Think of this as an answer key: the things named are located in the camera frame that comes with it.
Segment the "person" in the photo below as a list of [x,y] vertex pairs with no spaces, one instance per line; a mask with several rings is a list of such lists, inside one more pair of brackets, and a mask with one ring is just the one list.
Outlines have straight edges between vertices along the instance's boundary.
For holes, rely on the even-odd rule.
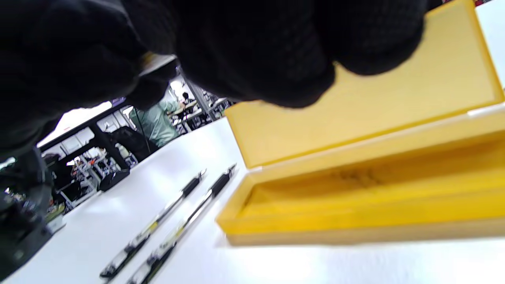
[[184,92],[182,93],[182,97],[184,98],[184,101],[182,102],[185,106],[188,104],[194,102],[194,99],[190,99],[188,93]]
[[143,133],[156,146],[162,147],[179,134],[172,126],[168,113],[179,108],[184,108],[182,103],[163,98],[150,109],[143,111],[134,109],[130,113],[130,119],[137,127],[137,131]]

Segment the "pen grip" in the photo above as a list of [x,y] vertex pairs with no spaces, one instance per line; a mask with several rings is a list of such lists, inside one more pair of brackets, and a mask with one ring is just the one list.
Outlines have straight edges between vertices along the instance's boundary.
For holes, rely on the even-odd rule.
[[213,198],[216,197],[221,192],[221,190],[224,188],[224,186],[228,183],[229,180],[230,180],[229,174],[223,174],[218,178],[218,180],[216,180],[216,182],[210,188]]
[[200,183],[200,179],[197,177],[194,177],[183,189],[182,189],[182,195],[184,197],[187,197],[193,189]]

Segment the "workbench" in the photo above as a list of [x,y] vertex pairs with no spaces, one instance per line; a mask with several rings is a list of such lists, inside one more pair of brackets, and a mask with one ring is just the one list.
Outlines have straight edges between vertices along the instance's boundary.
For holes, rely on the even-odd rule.
[[356,246],[232,247],[215,218],[246,169],[226,118],[182,136],[65,216],[66,227],[5,284],[102,284],[98,274],[200,170],[207,176],[112,282],[124,284],[216,178],[237,172],[152,283],[501,284],[505,238]]

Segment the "black bag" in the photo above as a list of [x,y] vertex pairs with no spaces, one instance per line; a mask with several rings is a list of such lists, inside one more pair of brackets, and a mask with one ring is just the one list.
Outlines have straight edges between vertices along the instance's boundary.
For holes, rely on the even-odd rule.
[[146,139],[144,135],[128,126],[123,126],[114,130],[111,135],[113,143],[123,145],[129,152],[135,155],[139,163],[159,149],[156,144]]
[[100,182],[98,190],[103,192],[110,190],[113,186],[115,186],[118,182],[122,181],[129,174],[130,170],[121,170],[106,175]]

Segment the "gloved hand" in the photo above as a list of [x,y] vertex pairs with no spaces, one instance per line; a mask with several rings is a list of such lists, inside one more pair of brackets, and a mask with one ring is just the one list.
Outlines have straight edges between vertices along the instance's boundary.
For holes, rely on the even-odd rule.
[[223,97],[301,108],[333,64],[386,72],[415,50],[427,0],[7,0],[0,3],[0,160],[30,149],[61,115],[127,96],[148,108],[173,66],[139,78],[140,58],[176,54]]

